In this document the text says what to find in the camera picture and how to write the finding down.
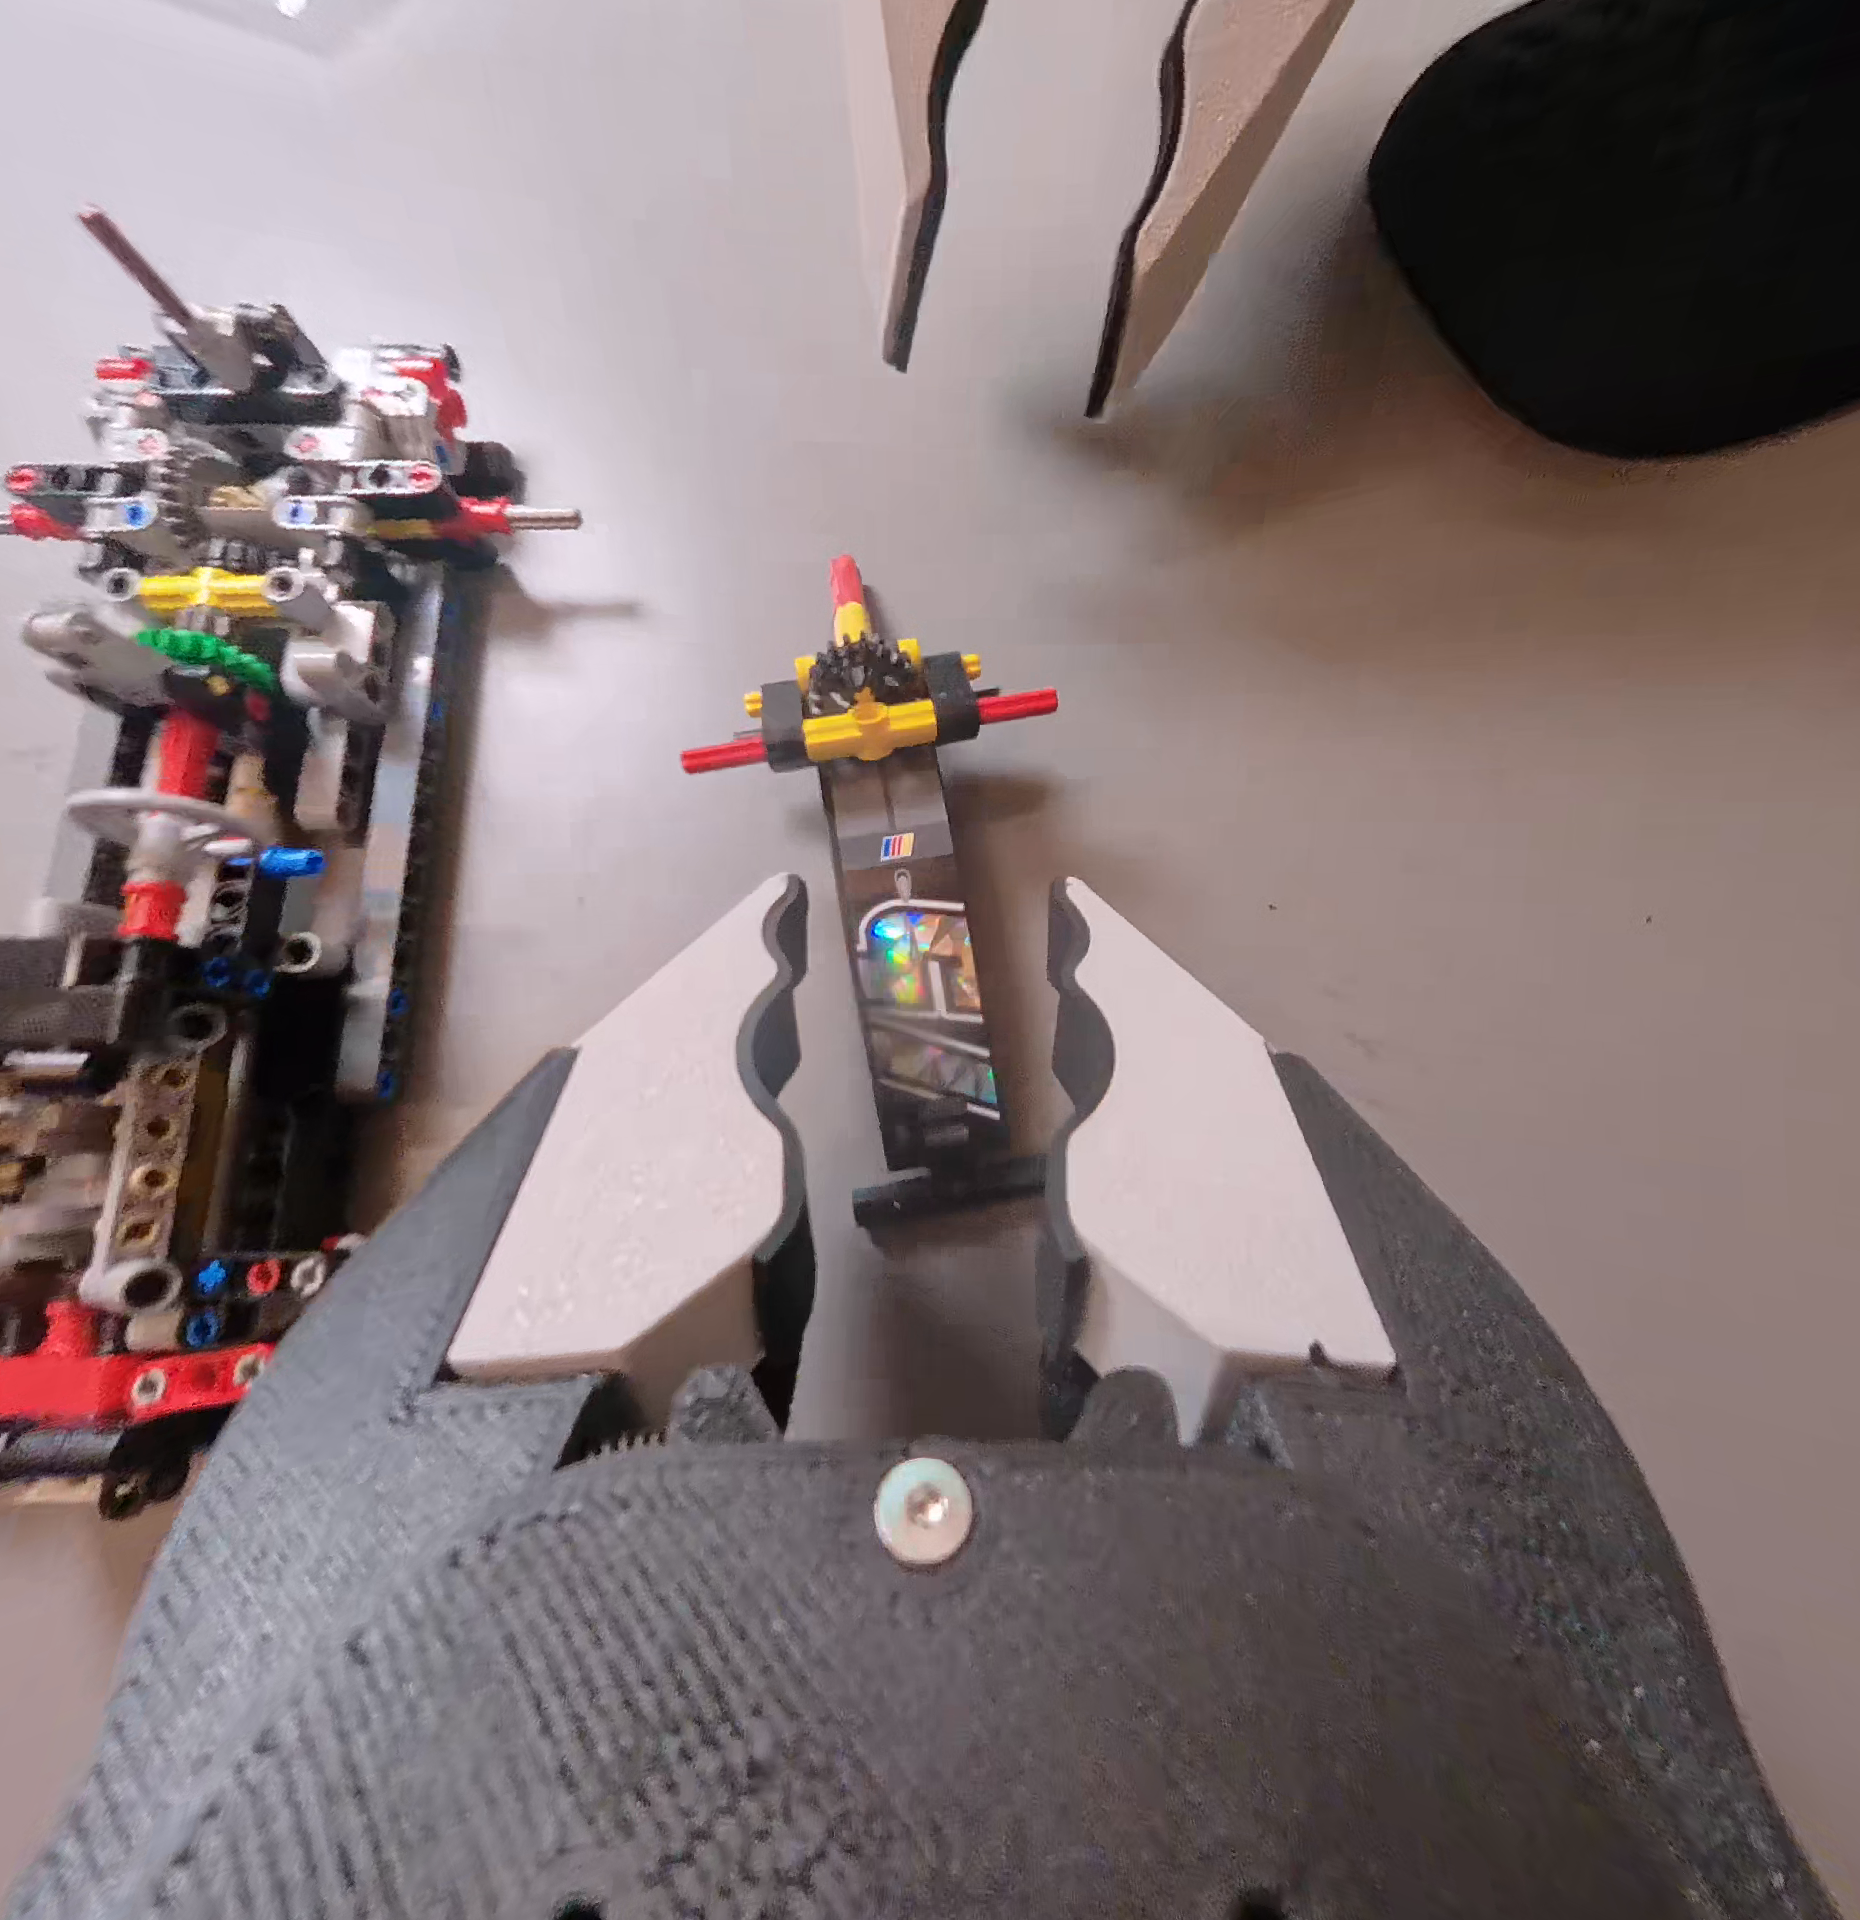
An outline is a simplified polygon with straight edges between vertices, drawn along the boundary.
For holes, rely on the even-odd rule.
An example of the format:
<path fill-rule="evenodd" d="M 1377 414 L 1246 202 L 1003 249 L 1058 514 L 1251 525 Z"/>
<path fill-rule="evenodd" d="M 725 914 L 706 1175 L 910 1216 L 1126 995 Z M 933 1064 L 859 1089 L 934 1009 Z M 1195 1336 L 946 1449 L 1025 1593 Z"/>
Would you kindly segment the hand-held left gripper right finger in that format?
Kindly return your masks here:
<path fill-rule="evenodd" d="M 1146 1373 L 1173 1438 L 1246 1380 L 1383 1390 L 1393 1340 L 1272 1042 L 1082 877 L 1047 887 L 1042 1425 Z"/>

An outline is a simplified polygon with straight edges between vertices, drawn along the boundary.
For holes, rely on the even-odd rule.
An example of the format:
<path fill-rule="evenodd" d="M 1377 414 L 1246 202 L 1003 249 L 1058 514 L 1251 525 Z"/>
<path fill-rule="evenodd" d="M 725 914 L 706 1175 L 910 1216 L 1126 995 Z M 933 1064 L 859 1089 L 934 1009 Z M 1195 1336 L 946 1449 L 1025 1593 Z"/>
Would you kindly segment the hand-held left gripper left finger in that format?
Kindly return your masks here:
<path fill-rule="evenodd" d="M 817 1305 L 799 1073 L 806 883 L 765 877 L 565 1048 L 472 1307 L 462 1380 L 611 1374 L 661 1425 L 706 1364 L 786 1422 Z"/>

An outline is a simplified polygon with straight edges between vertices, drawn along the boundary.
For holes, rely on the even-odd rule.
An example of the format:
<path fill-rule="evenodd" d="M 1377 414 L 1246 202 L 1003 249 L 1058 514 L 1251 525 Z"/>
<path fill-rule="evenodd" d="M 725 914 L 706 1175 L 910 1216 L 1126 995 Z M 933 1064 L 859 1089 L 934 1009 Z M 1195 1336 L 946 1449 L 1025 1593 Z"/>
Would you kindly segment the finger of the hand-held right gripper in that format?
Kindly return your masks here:
<path fill-rule="evenodd" d="M 881 4 L 881 294 L 887 369 L 910 372 L 946 202 L 946 107 L 984 0 Z"/>
<path fill-rule="evenodd" d="M 1158 60 L 1158 166 L 1119 236 L 1088 418 L 1138 385 L 1327 60 L 1348 0 L 1188 0 Z"/>

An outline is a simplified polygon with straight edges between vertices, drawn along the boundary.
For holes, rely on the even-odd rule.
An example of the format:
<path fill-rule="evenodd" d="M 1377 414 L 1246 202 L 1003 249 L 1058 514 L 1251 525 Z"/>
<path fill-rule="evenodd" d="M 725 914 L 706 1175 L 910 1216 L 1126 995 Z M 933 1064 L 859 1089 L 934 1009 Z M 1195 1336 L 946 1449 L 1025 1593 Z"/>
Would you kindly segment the black yellow lego wing assembly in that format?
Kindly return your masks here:
<path fill-rule="evenodd" d="M 985 988 L 946 817 L 942 748 L 1042 719 L 1061 698 L 984 688 L 984 658 L 887 637 L 849 554 L 831 569 L 832 637 L 786 682 L 747 691 L 747 730 L 687 748 L 687 778 L 765 767 L 817 778 L 859 1024 L 889 1176 L 849 1196 L 881 1235 L 910 1216 L 1042 1190 L 1042 1158 L 1008 1152 Z"/>

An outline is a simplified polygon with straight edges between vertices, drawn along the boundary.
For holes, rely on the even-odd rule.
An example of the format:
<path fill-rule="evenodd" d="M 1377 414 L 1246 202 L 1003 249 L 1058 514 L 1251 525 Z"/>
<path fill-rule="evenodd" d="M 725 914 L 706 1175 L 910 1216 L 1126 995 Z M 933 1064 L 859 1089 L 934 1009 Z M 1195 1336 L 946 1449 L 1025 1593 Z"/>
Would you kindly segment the lego car chassis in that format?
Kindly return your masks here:
<path fill-rule="evenodd" d="M 177 1499 L 353 1257 L 353 1141 L 412 1059 L 477 576 L 527 502 L 435 339 L 321 351 L 276 300 L 151 306 L 86 461 L 5 468 L 74 552 L 22 620 L 86 708 L 53 887 L 0 932 L 0 1494 Z"/>

